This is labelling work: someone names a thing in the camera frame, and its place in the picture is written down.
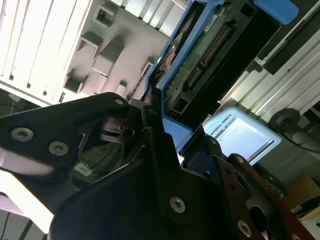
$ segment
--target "wire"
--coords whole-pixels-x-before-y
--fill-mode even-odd
[[[19,108],[17,108],[16,106],[14,106],[12,104],[0,103],[0,106],[10,106],[10,107],[13,107],[14,109],[16,109],[17,111],[21,112],[21,110]]]
[[[5,231],[6,231],[6,228],[7,228],[7,223],[8,223],[9,216],[10,216],[10,212],[8,212],[8,214],[6,216],[0,240],[4,239],[4,235],[5,235]]]
[[[292,143],[293,145],[296,145],[297,147],[303,149],[303,150],[306,150],[310,153],[314,153],[314,154],[319,154],[320,155],[320,151],[317,151],[317,150],[313,150],[313,149],[310,149],[310,148],[307,148],[307,147],[304,147],[304,146],[301,146],[300,144],[294,142],[293,140],[291,140],[289,137],[287,137],[286,135],[282,134],[282,136],[285,137],[285,139],[287,139],[290,143]]]
[[[11,107],[10,115],[12,114],[14,107],[15,107],[15,100],[12,99],[12,107]]]

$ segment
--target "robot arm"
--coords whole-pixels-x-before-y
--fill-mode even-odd
[[[197,134],[182,153],[203,174],[181,168],[153,95],[151,106],[103,93],[0,118],[1,191],[50,240],[313,239],[214,138]],[[123,144],[122,167],[76,192],[79,154],[108,142]]]

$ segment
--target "electronic component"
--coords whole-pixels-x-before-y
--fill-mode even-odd
[[[232,28],[229,26],[228,23],[225,23],[222,28],[219,30],[218,34],[213,39],[212,43],[208,47],[208,49],[203,54],[200,63],[203,66],[207,66],[211,58],[215,55],[221,44],[230,34]]]

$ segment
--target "black cable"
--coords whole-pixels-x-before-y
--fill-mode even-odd
[[[17,108],[16,106],[12,105],[12,104],[8,104],[8,103],[0,103],[0,106],[10,106],[11,108],[13,107],[15,110],[21,112],[21,110],[19,108]]]
[[[29,221],[26,223],[20,237],[19,237],[19,240],[25,240],[26,239],[26,236],[28,234],[28,232],[30,231],[30,228],[32,226],[33,222],[29,219]]]
[[[10,216],[10,212],[8,212],[8,214],[6,216],[0,240],[4,239],[4,235],[5,235],[5,231],[6,231],[6,228],[7,228],[7,223],[8,223],[9,216]]]
[[[314,154],[319,154],[320,155],[320,151],[317,151],[317,150],[313,150],[313,149],[310,149],[310,148],[307,148],[307,147],[304,147],[304,146],[301,146],[300,144],[294,142],[293,140],[291,140],[289,137],[287,137],[285,134],[282,134],[282,136],[285,137],[285,139],[287,139],[290,143],[292,143],[293,145],[296,145],[297,147],[305,150],[305,151],[308,151],[310,153],[314,153]]]

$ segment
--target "cardboard box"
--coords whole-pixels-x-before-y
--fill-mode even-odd
[[[308,203],[320,201],[320,183],[308,173],[303,173],[294,178],[285,186],[287,195],[281,200],[294,214],[306,210]]]

